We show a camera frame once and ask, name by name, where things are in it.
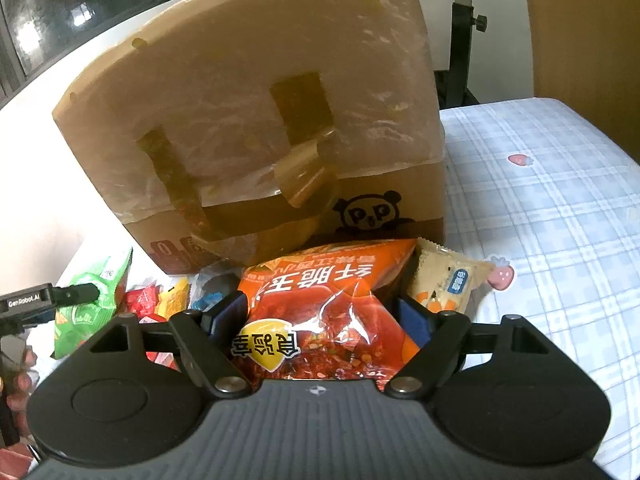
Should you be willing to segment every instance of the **gray ribbed surface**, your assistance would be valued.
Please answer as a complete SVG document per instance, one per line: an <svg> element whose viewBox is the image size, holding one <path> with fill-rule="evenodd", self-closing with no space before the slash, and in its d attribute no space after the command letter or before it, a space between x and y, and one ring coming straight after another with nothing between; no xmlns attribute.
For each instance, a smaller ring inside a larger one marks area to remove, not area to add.
<svg viewBox="0 0 640 480"><path fill-rule="evenodd" d="M326 388L320 396L310 389ZM217 402L198 431L143 464L86 470L48 461L29 480L606 479L593 463L519 470L444 438L415 401L372 381L264 381L253 396Z"/></svg>

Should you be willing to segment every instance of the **metal screw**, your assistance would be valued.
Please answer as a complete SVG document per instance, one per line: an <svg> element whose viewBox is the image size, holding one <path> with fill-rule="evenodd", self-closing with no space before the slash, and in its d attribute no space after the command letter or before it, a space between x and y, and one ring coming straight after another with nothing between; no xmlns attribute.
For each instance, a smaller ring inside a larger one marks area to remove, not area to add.
<svg viewBox="0 0 640 480"><path fill-rule="evenodd" d="M220 377L216 381L216 389L224 394L236 394L246 388L246 381L242 377Z"/></svg>
<svg viewBox="0 0 640 480"><path fill-rule="evenodd" d="M406 376L391 379L389 386L391 386L393 391L398 392L399 394L412 394L422 387L422 383L415 377Z"/></svg>

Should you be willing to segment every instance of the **human hand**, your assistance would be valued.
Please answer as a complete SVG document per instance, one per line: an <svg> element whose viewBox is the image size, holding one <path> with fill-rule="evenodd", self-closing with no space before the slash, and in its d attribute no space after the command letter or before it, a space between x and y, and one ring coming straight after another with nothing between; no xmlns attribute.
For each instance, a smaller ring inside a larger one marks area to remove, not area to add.
<svg viewBox="0 0 640 480"><path fill-rule="evenodd" d="M24 353L24 361L22 363L22 369L14 378L14 391L6 398L6 405L12 411L14 415L15 427L21 436L29 436L29 428L27 426L27 401L33 387L33 381L26 372L28 368L33 367L36 364L38 357L34 354L31 347L27 347ZM2 379L0 379L0 391L4 388Z"/></svg>

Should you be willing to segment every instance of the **plaid tablecloth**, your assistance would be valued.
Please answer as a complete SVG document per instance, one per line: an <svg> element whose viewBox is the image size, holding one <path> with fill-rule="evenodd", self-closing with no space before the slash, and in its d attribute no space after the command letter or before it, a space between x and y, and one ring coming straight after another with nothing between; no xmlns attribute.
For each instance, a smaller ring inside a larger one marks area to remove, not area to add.
<svg viewBox="0 0 640 480"><path fill-rule="evenodd" d="M496 262L497 288L506 286L476 291L471 315L496 323L523 314L589 373L612 407L596 461L615 478L634 480L640 168L555 100L456 108L441 117L447 246Z"/></svg>

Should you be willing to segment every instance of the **panda logo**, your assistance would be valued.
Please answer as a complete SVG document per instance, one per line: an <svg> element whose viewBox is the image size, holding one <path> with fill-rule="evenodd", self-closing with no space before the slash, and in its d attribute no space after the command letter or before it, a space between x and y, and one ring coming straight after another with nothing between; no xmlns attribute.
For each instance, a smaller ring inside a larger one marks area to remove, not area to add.
<svg viewBox="0 0 640 480"><path fill-rule="evenodd" d="M334 206L342 220L337 231L355 234L375 229L391 230L400 224L413 222L410 218L400 218L398 203L401 200L397 191L387 191L382 195L365 194L350 200L341 198Z"/></svg>

